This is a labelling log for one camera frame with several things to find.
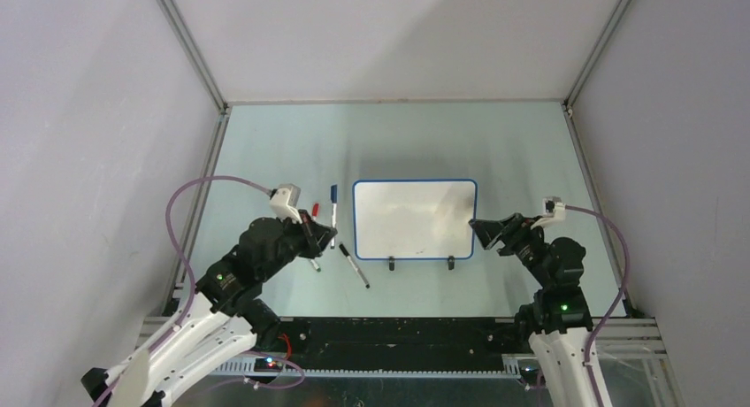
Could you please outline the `blue whiteboard marker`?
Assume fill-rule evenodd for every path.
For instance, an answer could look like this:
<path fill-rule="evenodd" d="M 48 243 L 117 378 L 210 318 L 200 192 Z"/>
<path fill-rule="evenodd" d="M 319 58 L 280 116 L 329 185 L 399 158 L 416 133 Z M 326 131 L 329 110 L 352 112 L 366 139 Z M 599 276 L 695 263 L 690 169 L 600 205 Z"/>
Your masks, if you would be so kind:
<path fill-rule="evenodd" d="M 337 214 L 338 214 L 338 203 L 336 204 L 331 203 L 331 226 L 334 230 L 337 229 L 337 224 L 338 224 Z"/>

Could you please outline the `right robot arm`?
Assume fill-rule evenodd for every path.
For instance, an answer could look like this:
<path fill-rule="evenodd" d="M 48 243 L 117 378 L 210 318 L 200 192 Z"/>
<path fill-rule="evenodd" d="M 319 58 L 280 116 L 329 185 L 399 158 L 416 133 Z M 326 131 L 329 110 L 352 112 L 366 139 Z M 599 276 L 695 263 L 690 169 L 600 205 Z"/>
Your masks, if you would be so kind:
<path fill-rule="evenodd" d="M 553 404 L 610 406 L 595 347 L 596 328 L 580 286 L 586 250 L 569 237 L 546 241 L 545 228 L 558 220 L 551 213 L 514 213 L 502 220 L 472 219 L 469 225 L 484 250 L 516 257 L 540 285 L 532 302 L 514 317 L 514 338 L 520 349 L 537 358 L 537 378 Z"/>

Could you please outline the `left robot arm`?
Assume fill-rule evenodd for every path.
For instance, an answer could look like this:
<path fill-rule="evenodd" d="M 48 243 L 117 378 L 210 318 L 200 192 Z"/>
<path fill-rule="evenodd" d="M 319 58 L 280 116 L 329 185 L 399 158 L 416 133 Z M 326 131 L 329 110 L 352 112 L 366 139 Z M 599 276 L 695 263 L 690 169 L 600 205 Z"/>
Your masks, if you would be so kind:
<path fill-rule="evenodd" d="M 306 211 L 301 222 L 260 218 L 126 360 L 94 367 L 81 384 L 96 406 L 171 406 L 219 366 L 279 339 L 279 317 L 261 300 L 266 281 L 297 258 L 320 257 L 337 234 Z"/>

